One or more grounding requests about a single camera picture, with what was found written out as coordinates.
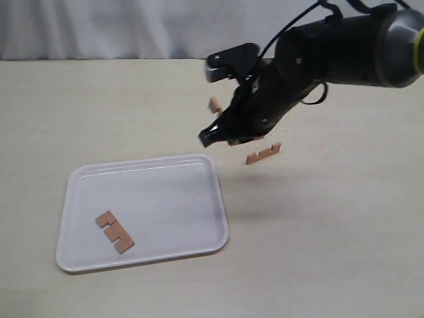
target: falling wooden piece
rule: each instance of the falling wooden piece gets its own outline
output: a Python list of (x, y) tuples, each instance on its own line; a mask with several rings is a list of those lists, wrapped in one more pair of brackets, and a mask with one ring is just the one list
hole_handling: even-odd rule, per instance
[(264, 150), (261, 150), (258, 154), (253, 152), (252, 154), (249, 154), (246, 158), (246, 164), (254, 164), (255, 162), (259, 160), (263, 160), (267, 157), (270, 157), (272, 155), (275, 155), (280, 152), (281, 149), (281, 142), (277, 142), (273, 144), (270, 148), (266, 148)]
[(212, 97), (209, 100), (209, 109), (211, 110), (212, 114), (218, 113), (219, 116), (223, 114), (223, 110), (215, 97)]
[(112, 225), (114, 222), (116, 222), (115, 216), (112, 214), (110, 210), (104, 212), (104, 214), (100, 215), (98, 218), (96, 218), (96, 223), (101, 227), (105, 227), (106, 225)]

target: tray rim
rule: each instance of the tray rim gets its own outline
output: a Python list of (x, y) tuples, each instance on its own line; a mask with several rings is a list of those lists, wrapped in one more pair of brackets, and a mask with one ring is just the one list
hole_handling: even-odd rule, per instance
[[(63, 231), (64, 231), (64, 226), (65, 226), (65, 216), (66, 214), (68, 214), (68, 209), (67, 206), (69, 204), (70, 201), (70, 193), (72, 191), (72, 186), (73, 186), (73, 182), (75, 180), (75, 178), (78, 178), (78, 175), (81, 171), (88, 169), (88, 168), (96, 168), (99, 166), (113, 166), (113, 165), (118, 165), (118, 164), (122, 164), (122, 165), (126, 165), (126, 164), (133, 164), (133, 163), (141, 163), (141, 162), (149, 162), (149, 161), (161, 161), (161, 160), (177, 160), (179, 158), (194, 158), (194, 157), (202, 157), (204, 159), (206, 159), (207, 163), (209, 164), (209, 167), (211, 169), (211, 172), (213, 174), (213, 183), (214, 183), (214, 188), (217, 190), (217, 201), (219, 204), (219, 214), (220, 214), (220, 220), (222, 222), (223, 225), (223, 238), (216, 244), (213, 246), (210, 246), (209, 248), (202, 248), (202, 249), (198, 249), (198, 250), (191, 250), (189, 252), (182, 252), (182, 253), (175, 253), (173, 255), (167, 255), (167, 256), (155, 256), (155, 257), (150, 257), (150, 258), (137, 258), (134, 260), (125, 260), (122, 262), (114, 262), (112, 264), (99, 264), (99, 265), (93, 265), (93, 266), (69, 266), (68, 264), (66, 264), (66, 261), (63, 260), (63, 256), (62, 256), (62, 245), (63, 245)], [(62, 216), (60, 219), (60, 228), (59, 228), (59, 233), (58, 233), (58, 241), (56, 244), (56, 255), (55, 255), (55, 259), (56, 259), (56, 263), (57, 265), (65, 272), (69, 272), (69, 273), (77, 273), (77, 272), (91, 272), (91, 271), (96, 271), (96, 270), (104, 270), (104, 269), (115, 269), (115, 268), (120, 268), (120, 267), (126, 267), (126, 266), (134, 266), (134, 265), (142, 265), (145, 263), (151, 263), (151, 262), (155, 262), (155, 261), (171, 261), (171, 260), (178, 260), (180, 258), (185, 258), (185, 257), (190, 257), (190, 256), (201, 256), (201, 255), (206, 255), (206, 254), (213, 254), (214, 252), (218, 252), (220, 251), (228, 242), (229, 240), (229, 226), (228, 226), (228, 220), (227, 220), (227, 214), (225, 211), (225, 206), (223, 203), (223, 196), (222, 196), (222, 191), (221, 191), (221, 184), (219, 183), (219, 176), (217, 173), (217, 167), (215, 165), (215, 163), (213, 162), (212, 158), (206, 154), (200, 154), (200, 153), (195, 153), (195, 154), (181, 154), (181, 155), (176, 155), (176, 156), (161, 156), (161, 157), (156, 157), (156, 158), (145, 158), (145, 159), (136, 159), (136, 160), (125, 160), (125, 161), (117, 161), (117, 162), (104, 162), (104, 163), (98, 163), (98, 164), (88, 164), (88, 165), (84, 165), (81, 166), (77, 169), (75, 169), (69, 176), (68, 178), (68, 182), (66, 185), (66, 192), (65, 192), (65, 199), (64, 199), (64, 204), (63, 204), (63, 208), (62, 208)]]

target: tan wooden piece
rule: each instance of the tan wooden piece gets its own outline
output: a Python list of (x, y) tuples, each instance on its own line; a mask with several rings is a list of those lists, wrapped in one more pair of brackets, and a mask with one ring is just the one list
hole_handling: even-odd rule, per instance
[(271, 147), (266, 148), (264, 150), (261, 150), (258, 154), (255, 152), (249, 154), (246, 158), (246, 164), (254, 164), (255, 162), (258, 162), (260, 160), (263, 160), (267, 157), (273, 156), (280, 152), (281, 149), (281, 142), (277, 142), (273, 144)]

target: yellow-green ring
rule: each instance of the yellow-green ring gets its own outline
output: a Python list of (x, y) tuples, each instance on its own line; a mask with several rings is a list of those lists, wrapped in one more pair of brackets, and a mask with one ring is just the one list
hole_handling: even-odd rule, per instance
[(413, 63), (414, 63), (415, 69), (420, 74), (422, 74), (422, 71), (421, 71), (421, 66), (419, 65), (419, 44), (423, 36), (424, 36), (424, 28), (422, 28), (421, 31), (419, 31), (417, 40), (413, 44)]

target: notched wooden piece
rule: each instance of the notched wooden piece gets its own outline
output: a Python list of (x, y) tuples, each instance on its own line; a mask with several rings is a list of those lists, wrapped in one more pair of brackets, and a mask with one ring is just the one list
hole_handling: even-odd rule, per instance
[(119, 239), (119, 241), (115, 243), (115, 248), (119, 254), (122, 254), (135, 244), (132, 238), (118, 221), (105, 229), (105, 234), (111, 242), (115, 242), (117, 239)]
[(261, 150), (258, 154), (253, 152), (247, 156), (246, 164), (247, 165), (254, 164), (255, 162), (258, 162), (259, 160), (263, 160), (267, 157), (275, 155), (280, 152), (280, 149), (281, 149), (281, 142), (277, 142), (273, 144), (270, 148)]
[(104, 212), (104, 214), (100, 215), (96, 218), (96, 223), (101, 227), (105, 227), (106, 225), (112, 225), (117, 221), (116, 217), (112, 214), (110, 210)]

